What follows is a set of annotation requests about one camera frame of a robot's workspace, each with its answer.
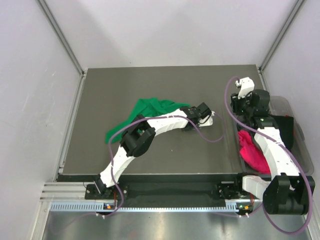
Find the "white wall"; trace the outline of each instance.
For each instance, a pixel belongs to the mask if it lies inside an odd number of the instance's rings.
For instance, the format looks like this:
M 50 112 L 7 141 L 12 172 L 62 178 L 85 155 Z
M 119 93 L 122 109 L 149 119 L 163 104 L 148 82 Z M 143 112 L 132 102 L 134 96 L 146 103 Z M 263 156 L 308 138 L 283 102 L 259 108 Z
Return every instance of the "white wall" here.
M 0 233 L 26 239 L 80 80 L 35 0 L 0 3 Z
M 290 102 L 314 164 L 320 210 L 320 1 L 307 0 L 265 70 L 271 94 Z
M 46 0 L 83 68 L 261 64 L 292 0 Z

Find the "wire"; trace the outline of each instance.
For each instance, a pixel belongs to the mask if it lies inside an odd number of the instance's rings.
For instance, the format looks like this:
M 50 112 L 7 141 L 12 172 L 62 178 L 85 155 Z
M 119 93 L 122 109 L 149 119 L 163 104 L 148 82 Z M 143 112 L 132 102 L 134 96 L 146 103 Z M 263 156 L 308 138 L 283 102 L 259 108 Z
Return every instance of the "wire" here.
M 121 196 L 121 202 L 120 204 L 114 209 L 114 211 L 112 211 L 110 214 L 108 215 L 105 215 L 105 218 L 108 218 L 112 215 L 114 215 L 121 207 L 122 205 L 124 204 L 124 195 L 123 195 L 123 192 L 121 191 L 116 179 L 115 179 L 115 176 L 114 176 L 114 168 L 113 168 L 113 165 L 114 165 L 114 154 L 112 152 L 112 149 L 111 149 L 111 143 L 113 141 L 113 139 L 120 133 L 122 133 L 124 130 L 138 124 L 138 123 L 141 123 L 141 122 L 144 122 L 144 121 L 147 121 L 147 120 L 153 120 L 153 119 L 167 119 L 167 118 L 181 118 L 181 119 L 185 119 L 187 120 L 189 123 L 192 124 L 192 126 L 195 128 L 195 130 L 200 134 L 200 136 L 210 142 L 210 143 L 216 143 L 216 142 L 219 142 L 221 139 L 224 138 L 226 132 L 227 132 L 227 124 L 226 124 L 226 121 L 224 120 L 224 118 L 222 116 L 220 116 L 219 114 L 215 113 L 215 115 L 217 115 L 219 118 L 222 119 L 223 121 L 223 133 L 221 135 L 221 137 L 219 137 L 218 139 L 215 139 L 215 140 L 211 140 L 211 139 L 208 139 L 206 136 L 203 135 L 203 133 L 201 133 L 201 131 L 199 130 L 199 128 L 197 127 L 197 125 L 195 125 L 190 119 L 188 119 L 187 117 L 185 116 L 180 116 L 180 115 L 171 115 L 171 116 L 154 116 L 154 117 L 148 117 L 148 118 L 142 118 L 142 119 L 139 119 L 137 121 L 134 121 L 132 123 L 130 123 L 129 125 L 123 127 L 122 129 L 120 129 L 119 131 L 117 131 L 115 134 L 113 134 L 110 139 L 109 139 L 109 142 L 108 142 L 108 149 L 109 149 L 109 154 L 110 154 L 110 159 L 111 159 L 111 178 L 112 178 L 112 181 L 114 182 L 114 186 L 117 188 L 118 192 L 120 193 L 120 196 Z M 73 224 L 74 222 L 78 221 L 79 219 L 85 217 L 85 216 L 89 216 L 89 215 L 96 215 L 96 213 L 93 213 L 93 212 L 87 212 L 87 213 L 84 213 L 78 217 L 76 217 L 75 219 L 73 219 L 71 222 L 67 223 L 61 230 L 59 231 L 55 231 L 54 230 L 54 227 L 53 227 L 53 221 L 50 221 L 50 231 L 53 235 L 58 235 L 60 234 L 61 232 L 65 231 L 71 224 Z
M 210 114 L 208 115 L 208 117 L 206 118 L 206 120 L 204 122 L 200 122 L 199 124 L 205 124 L 206 122 L 208 122 L 209 118 L 212 116 L 212 111 L 210 112 Z
M 255 197 L 252 193 L 250 193 L 250 205 L 253 207 L 255 204 Z
M 248 92 L 248 93 L 245 95 L 244 100 L 247 101 L 247 97 L 248 97 L 250 94 L 252 94 L 252 91 Z
M 116 207 L 116 205 L 117 205 L 117 192 L 114 191 L 113 194 L 114 194 L 114 207 Z
M 272 137 L 262 133 L 262 132 L 259 132 L 257 130 L 255 130 L 254 128 L 252 127 L 249 127 L 245 124 L 243 124 L 242 122 L 240 122 L 233 114 L 232 112 L 230 111 L 229 109 L 229 106 L 228 106 L 228 102 L 227 102 L 227 95 L 228 95 L 228 88 L 230 86 L 230 84 L 234 81 L 238 81 L 240 78 L 237 77 L 237 76 L 234 76 L 232 77 L 228 83 L 226 84 L 226 87 L 225 87 L 225 90 L 224 90 L 224 105 L 226 107 L 226 110 L 227 112 L 229 113 L 229 115 L 231 116 L 231 118 L 233 118 L 233 120 L 239 124 L 240 126 L 256 133 L 256 134 L 260 134 L 262 136 L 264 136 L 265 138 L 271 140 L 272 142 L 274 143 L 277 143 L 277 141 L 275 139 L 273 139 Z M 312 208 L 313 208 L 313 200 L 312 200 L 312 191 L 311 191 L 311 188 L 310 188 L 310 185 L 309 185 L 309 182 L 308 182 L 308 179 L 307 179 L 307 176 L 305 175 L 304 173 L 304 170 L 302 169 L 302 167 L 300 166 L 300 164 L 298 163 L 298 161 L 296 160 L 296 158 L 292 155 L 292 153 L 283 145 L 281 144 L 277 144 L 280 148 L 282 148 L 289 156 L 290 158 L 292 159 L 292 161 L 294 162 L 294 164 L 296 165 L 296 167 L 299 169 L 300 171 L 300 174 L 304 180 L 304 183 L 305 183 L 305 186 L 306 186 L 306 190 L 307 190 L 307 193 L 308 193 L 308 214 L 307 214 L 307 217 L 306 217 L 306 220 L 304 222 L 304 224 L 302 225 L 302 227 L 300 227 L 298 230 L 296 231 L 284 231 L 282 230 L 281 228 L 279 228 L 272 220 L 271 218 L 269 217 L 266 209 L 264 208 L 263 204 L 262 207 L 263 207 L 263 211 L 265 213 L 265 216 L 266 218 L 269 220 L 269 222 L 272 224 L 272 226 L 274 226 L 278 231 L 280 231 L 281 233 L 284 233 L 284 234 L 287 234 L 287 235 L 298 235 L 300 233 L 302 233 L 308 226 L 309 222 L 310 222 L 310 219 L 311 219 L 311 216 L 312 216 Z
M 82 184 L 83 184 L 85 190 L 88 190 L 88 188 L 85 186 L 85 183 L 83 182 Z

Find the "metal floor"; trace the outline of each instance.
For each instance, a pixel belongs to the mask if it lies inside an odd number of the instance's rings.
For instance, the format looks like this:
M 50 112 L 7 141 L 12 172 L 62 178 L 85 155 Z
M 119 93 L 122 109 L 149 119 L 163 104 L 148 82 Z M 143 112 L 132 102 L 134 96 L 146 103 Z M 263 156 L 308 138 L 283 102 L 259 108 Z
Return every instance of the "metal floor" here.
M 242 172 L 233 122 L 224 106 L 224 90 L 233 77 L 250 77 L 262 89 L 255 65 L 168 66 L 89 69 L 64 165 L 65 175 L 90 175 L 110 162 L 106 132 L 126 120 L 140 98 L 157 97 L 198 106 L 205 102 L 223 115 L 226 136 L 204 141 L 196 131 L 173 130 L 157 136 L 150 149 L 124 174 L 216 174 Z M 234 85 L 228 94 L 236 92 Z M 223 121 L 201 131 L 210 139 L 223 133 Z M 113 151 L 118 143 L 113 144 Z
M 218 216 L 213 213 L 126 213 L 103 220 L 85 216 L 58 233 L 80 212 L 50 212 L 43 240 L 311 240 L 306 230 L 297 236 L 284 235 L 266 219 L 263 210 L 249 218 Z M 275 223 L 287 231 L 298 229 L 302 216 L 273 216 Z

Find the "black bracket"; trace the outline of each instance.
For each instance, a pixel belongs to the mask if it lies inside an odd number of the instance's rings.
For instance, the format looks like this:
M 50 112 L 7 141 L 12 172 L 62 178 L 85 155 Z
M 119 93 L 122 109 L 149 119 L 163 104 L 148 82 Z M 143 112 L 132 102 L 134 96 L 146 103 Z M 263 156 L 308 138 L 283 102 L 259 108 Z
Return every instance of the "black bracket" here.
M 242 204 L 238 204 L 237 209 L 239 211 L 237 211 L 236 214 L 245 216 L 246 214 L 251 214 L 254 211 L 254 206 L 243 206 Z
M 253 122 L 252 127 L 255 129 L 264 129 L 267 127 L 274 127 L 275 129 L 279 128 L 276 120 L 270 116 L 252 117 L 252 122 Z
M 312 176 L 307 176 L 307 179 L 313 194 L 315 181 Z M 263 206 L 268 214 L 307 214 L 309 199 L 302 176 L 287 176 L 285 173 L 275 176 L 264 191 Z
M 203 102 L 198 107 L 183 106 L 180 108 L 186 114 L 186 117 L 190 119 L 195 125 L 198 125 L 201 120 L 209 118 L 212 114 L 210 108 Z M 193 129 L 194 126 L 190 122 L 182 129 L 183 131 L 188 131 Z
M 98 174 L 93 181 L 94 184 L 88 184 L 88 186 L 94 186 L 95 191 L 93 192 L 98 192 L 101 196 L 108 197 L 111 194 L 111 190 L 107 188 L 106 184 L 104 184 L 101 180 L 100 174 Z
M 139 114 L 132 122 L 143 118 L 145 117 Z M 127 157 L 134 156 L 137 158 L 149 149 L 155 135 L 155 128 L 151 127 L 147 121 L 143 121 L 123 131 L 120 145 L 126 151 Z
M 238 115 L 252 117 L 267 117 L 269 115 L 270 94 L 266 90 L 256 89 L 244 98 L 238 99 L 238 94 L 231 95 L 232 111 Z
M 126 199 L 129 193 L 129 186 L 128 185 L 120 185 L 119 186 L 123 197 Z M 101 194 L 95 184 L 88 184 L 86 186 L 85 196 L 84 199 L 86 200 L 112 200 L 112 199 L 120 199 L 120 194 L 116 187 L 106 188 L 103 194 Z
M 248 196 L 249 193 L 242 189 L 242 179 L 250 174 L 238 173 L 233 181 L 221 182 L 216 185 L 218 194 L 221 199 L 237 199 L 239 195 Z

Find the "green towel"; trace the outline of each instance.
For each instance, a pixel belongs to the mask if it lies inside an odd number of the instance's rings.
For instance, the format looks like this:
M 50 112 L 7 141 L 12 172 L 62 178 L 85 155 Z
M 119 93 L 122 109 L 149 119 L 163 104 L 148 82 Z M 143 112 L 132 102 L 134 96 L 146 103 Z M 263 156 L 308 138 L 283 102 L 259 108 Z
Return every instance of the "green towel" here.
M 156 97 L 139 99 L 136 102 L 134 109 L 132 110 L 129 118 L 106 133 L 105 143 L 107 144 L 113 134 L 115 134 L 117 131 L 124 128 L 128 124 L 130 124 L 135 119 L 135 117 L 139 114 L 142 114 L 145 117 L 157 117 L 163 114 L 172 113 L 175 110 L 184 106 L 189 107 L 190 105 L 187 103 L 175 103 L 173 101 L 166 100 L 166 99 L 158 100 Z M 114 143 L 116 141 L 119 141 L 120 139 L 121 139 L 121 134 L 118 134 L 113 139 L 112 142 Z

